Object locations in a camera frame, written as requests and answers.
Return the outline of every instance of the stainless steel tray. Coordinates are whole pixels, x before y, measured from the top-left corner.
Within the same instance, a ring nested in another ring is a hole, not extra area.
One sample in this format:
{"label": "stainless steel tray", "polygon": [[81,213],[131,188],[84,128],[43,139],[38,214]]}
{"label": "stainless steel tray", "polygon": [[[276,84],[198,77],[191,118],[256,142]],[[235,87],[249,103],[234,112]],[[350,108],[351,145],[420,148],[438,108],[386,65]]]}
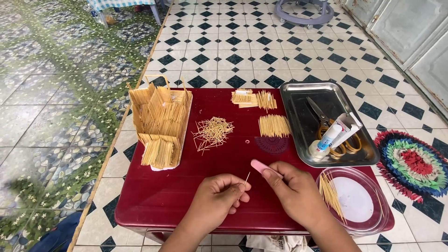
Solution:
{"label": "stainless steel tray", "polygon": [[355,154],[346,153],[338,160],[328,155],[318,160],[308,152],[308,146],[317,139],[320,121],[306,101],[307,96],[312,98],[331,119],[336,119],[342,113],[348,112],[353,112],[359,119],[341,86],[331,82],[287,82],[280,86],[280,94],[291,126],[297,154],[306,164],[323,168],[374,165],[378,162],[379,151],[364,126],[357,132],[362,148]]}

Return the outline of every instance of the pink nail file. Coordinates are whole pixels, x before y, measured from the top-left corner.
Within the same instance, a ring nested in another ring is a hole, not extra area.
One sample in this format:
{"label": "pink nail file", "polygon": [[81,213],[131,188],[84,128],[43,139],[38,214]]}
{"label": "pink nail file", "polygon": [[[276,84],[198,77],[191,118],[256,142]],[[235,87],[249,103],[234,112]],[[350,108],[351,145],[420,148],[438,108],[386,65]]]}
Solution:
{"label": "pink nail file", "polygon": [[261,174],[263,174],[263,171],[264,171],[265,169],[269,169],[269,170],[275,172],[281,179],[283,179],[283,176],[282,176],[280,173],[278,173],[277,171],[275,171],[275,170],[272,169],[271,167],[265,165],[264,163],[262,163],[262,162],[260,162],[260,161],[258,161],[258,160],[256,160],[256,159],[252,159],[252,161],[250,162],[250,165],[251,165],[253,168],[255,168],[255,170],[257,170],[257,171],[258,171],[259,173],[261,173]]}

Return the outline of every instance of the finger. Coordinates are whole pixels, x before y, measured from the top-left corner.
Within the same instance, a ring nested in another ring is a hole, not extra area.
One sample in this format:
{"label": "finger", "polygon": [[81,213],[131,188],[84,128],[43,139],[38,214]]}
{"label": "finger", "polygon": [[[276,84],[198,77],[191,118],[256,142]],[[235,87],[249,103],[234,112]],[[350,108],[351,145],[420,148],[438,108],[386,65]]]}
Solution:
{"label": "finger", "polygon": [[300,176],[303,173],[302,170],[297,169],[292,164],[283,161],[274,162],[270,164],[269,167],[283,175],[286,182],[289,182],[294,177]]}
{"label": "finger", "polygon": [[225,190],[224,192],[220,193],[219,196],[221,200],[223,200],[230,208],[230,206],[232,206],[235,201],[238,201],[238,198],[241,197],[244,190],[245,187],[243,184],[236,184],[229,187],[229,189]]}
{"label": "finger", "polygon": [[240,206],[240,201],[239,200],[235,201],[232,206],[235,207],[235,208],[239,207]]}
{"label": "finger", "polygon": [[273,171],[269,169],[265,169],[263,171],[263,177],[269,183],[269,185],[277,194],[277,197],[279,197],[280,200],[288,197],[288,194],[291,192],[292,189],[289,188],[277,174],[275,174]]}
{"label": "finger", "polygon": [[[213,177],[208,178],[212,185],[216,185],[219,188],[218,192],[221,192],[224,188],[227,188],[232,185],[236,185],[238,183],[244,184],[245,180],[239,178],[233,174],[219,174]],[[249,182],[246,182],[245,191],[248,191],[252,188]]]}
{"label": "finger", "polygon": [[249,200],[250,200],[249,195],[246,192],[243,192],[243,194],[240,197],[240,201],[242,201],[242,202],[249,202]]}
{"label": "finger", "polygon": [[229,213],[229,214],[234,214],[234,213],[236,213],[236,212],[237,212],[237,209],[234,208],[234,207],[231,207],[231,208],[228,210],[228,213]]}

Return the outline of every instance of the red plastic table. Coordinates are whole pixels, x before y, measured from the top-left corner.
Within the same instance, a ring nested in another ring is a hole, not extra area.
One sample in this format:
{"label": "red plastic table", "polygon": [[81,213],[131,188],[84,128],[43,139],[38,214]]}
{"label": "red plastic table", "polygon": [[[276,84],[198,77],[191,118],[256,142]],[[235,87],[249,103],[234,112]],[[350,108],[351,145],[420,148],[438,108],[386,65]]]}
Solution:
{"label": "red plastic table", "polygon": [[[252,159],[265,164],[282,160],[299,169],[310,172],[316,179],[322,169],[303,163],[297,155],[293,139],[280,154],[269,154],[255,143],[260,137],[258,119],[266,111],[258,107],[240,109],[232,104],[231,89],[189,89],[193,92],[193,104],[188,122],[185,145],[180,165],[173,170],[152,171],[140,165],[144,146],[139,142],[129,166],[128,174],[115,210],[116,222],[145,235],[147,232],[172,231],[188,210],[196,189],[205,177],[231,173],[248,182],[250,202],[242,203],[236,214],[228,215],[213,234],[296,234],[308,232],[291,220],[260,173],[250,166]],[[286,115],[278,89],[270,89],[277,101],[277,109],[270,114]],[[222,146],[197,152],[192,132],[197,132],[195,122],[222,117],[235,126]],[[369,166],[356,167],[376,182]],[[392,212],[387,227],[394,226]]]}

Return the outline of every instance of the glue tube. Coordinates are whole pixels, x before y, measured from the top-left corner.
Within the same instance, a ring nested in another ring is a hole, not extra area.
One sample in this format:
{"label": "glue tube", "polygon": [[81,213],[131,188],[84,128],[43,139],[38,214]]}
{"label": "glue tube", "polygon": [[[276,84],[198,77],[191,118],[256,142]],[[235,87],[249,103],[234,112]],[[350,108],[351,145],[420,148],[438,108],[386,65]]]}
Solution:
{"label": "glue tube", "polygon": [[330,144],[333,142],[333,139],[339,135],[339,133],[342,131],[342,126],[334,123],[330,126],[330,128],[325,132],[325,134],[322,136],[321,140],[315,140],[310,147],[308,148],[308,151],[313,157],[322,159],[326,155],[330,153]]}

